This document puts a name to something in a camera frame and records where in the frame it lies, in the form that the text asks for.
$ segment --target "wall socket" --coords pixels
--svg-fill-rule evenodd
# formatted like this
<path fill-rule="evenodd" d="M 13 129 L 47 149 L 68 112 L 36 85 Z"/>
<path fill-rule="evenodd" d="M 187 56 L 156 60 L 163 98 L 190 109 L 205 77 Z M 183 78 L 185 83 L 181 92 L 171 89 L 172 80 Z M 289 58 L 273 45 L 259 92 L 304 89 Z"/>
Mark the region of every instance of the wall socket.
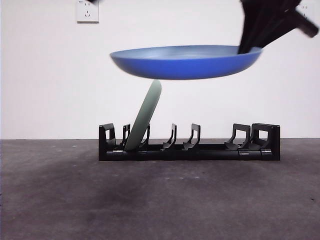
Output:
<path fill-rule="evenodd" d="M 306 19 L 311 22 L 315 20 L 315 9 L 316 3 L 312 0 L 302 0 L 301 3 L 296 7 L 296 10 L 298 10 Z"/>
<path fill-rule="evenodd" d="M 78 23 L 98 23 L 99 1 L 93 4 L 87 0 L 77 0 L 76 20 Z"/>

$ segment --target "black dish rack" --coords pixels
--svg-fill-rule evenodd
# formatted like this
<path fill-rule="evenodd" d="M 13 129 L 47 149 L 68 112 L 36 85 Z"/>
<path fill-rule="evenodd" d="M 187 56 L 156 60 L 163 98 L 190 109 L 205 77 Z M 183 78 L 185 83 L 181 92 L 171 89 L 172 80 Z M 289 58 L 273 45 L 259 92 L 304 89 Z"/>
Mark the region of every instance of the black dish rack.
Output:
<path fill-rule="evenodd" d="M 242 144 L 234 143 L 237 131 L 246 133 Z M 259 137 L 259 132 L 267 132 L 267 138 Z M 191 125 L 191 136 L 182 144 L 177 143 L 177 125 L 172 124 L 171 136 L 162 144 L 150 144 L 150 124 L 146 139 L 132 151 L 124 151 L 130 134 L 130 124 L 123 126 L 120 144 L 116 143 L 113 123 L 99 126 L 99 161 L 175 161 L 175 160 L 280 160 L 280 126 L 254 123 L 252 126 L 233 124 L 232 137 L 223 143 L 200 143 L 201 126 Z"/>

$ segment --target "blue frying pan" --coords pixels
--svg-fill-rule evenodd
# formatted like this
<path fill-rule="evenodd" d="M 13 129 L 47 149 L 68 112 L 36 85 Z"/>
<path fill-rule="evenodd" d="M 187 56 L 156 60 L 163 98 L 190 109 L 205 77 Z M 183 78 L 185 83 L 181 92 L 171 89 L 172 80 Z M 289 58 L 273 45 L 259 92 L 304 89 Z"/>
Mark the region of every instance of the blue frying pan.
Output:
<path fill-rule="evenodd" d="M 140 48 L 110 54 L 123 71 L 143 78 L 167 80 L 210 79 L 250 67 L 262 49 L 238 54 L 238 46 L 191 45 Z"/>

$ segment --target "plate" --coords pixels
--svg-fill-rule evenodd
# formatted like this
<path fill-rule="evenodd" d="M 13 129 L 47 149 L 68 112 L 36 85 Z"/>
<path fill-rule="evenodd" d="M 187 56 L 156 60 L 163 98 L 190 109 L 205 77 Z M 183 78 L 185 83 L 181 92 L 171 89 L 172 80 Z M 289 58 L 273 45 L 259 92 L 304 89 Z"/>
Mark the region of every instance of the plate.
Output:
<path fill-rule="evenodd" d="M 161 83 L 159 80 L 154 80 L 144 98 L 138 115 L 134 121 L 131 132 L 126 141 L 124 150 L 132 151 L 136 149 L 142 141 L 151 117 L 154 114 L 161 95 Z"/>
<path fill-rule="evenodd" d="M 110 54 L 123 71 L 143 78 L 192 80 L 223 77 L 249 68 L 262 49 L 238 53 L 238 46 L 189 45 L 116 51 Z"/>

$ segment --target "gray floor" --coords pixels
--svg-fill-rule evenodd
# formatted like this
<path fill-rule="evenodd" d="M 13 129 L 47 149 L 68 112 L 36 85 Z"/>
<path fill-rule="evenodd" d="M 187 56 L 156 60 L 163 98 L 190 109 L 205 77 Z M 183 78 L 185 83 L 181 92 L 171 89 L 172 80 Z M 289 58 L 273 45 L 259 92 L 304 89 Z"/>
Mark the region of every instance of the gray floor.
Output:
<path fill-rule="evenodd" d="M 3 240 L 319 240 L 320 139 L 281 161 L 98 162 L 96 140 L 1 142 Z"/>

